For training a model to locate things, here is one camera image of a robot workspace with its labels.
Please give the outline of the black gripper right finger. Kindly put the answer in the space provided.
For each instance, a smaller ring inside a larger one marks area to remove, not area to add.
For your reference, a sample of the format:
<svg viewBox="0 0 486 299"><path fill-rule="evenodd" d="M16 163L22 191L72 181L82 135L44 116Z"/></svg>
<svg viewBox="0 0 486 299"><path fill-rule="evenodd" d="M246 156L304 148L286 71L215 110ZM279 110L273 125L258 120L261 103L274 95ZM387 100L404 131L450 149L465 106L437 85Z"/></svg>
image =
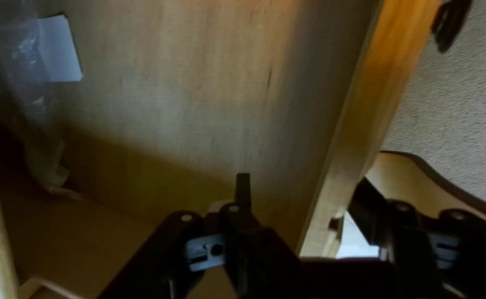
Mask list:
<svg viewBox="0 0 486 299"><path fill-rule="evenodd" d="M381 246L391 262L435 262L424 214L405 201L387 199L367 178L357 184L349 213L367 241Z"/></svg>

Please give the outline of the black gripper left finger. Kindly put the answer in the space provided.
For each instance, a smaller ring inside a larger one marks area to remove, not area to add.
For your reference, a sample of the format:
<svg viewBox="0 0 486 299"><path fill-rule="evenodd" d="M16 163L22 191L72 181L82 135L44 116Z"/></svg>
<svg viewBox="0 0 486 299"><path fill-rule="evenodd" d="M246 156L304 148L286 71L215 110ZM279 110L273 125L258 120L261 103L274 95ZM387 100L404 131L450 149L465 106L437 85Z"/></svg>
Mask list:
<svg viewBox="0 0 486 299"><path fill-rule="evenodd" d="M253 214L251 174L236 174L235 201L221 208L228 233L226 271L240 299L296 299L301 261L269 226Z"/></svg>

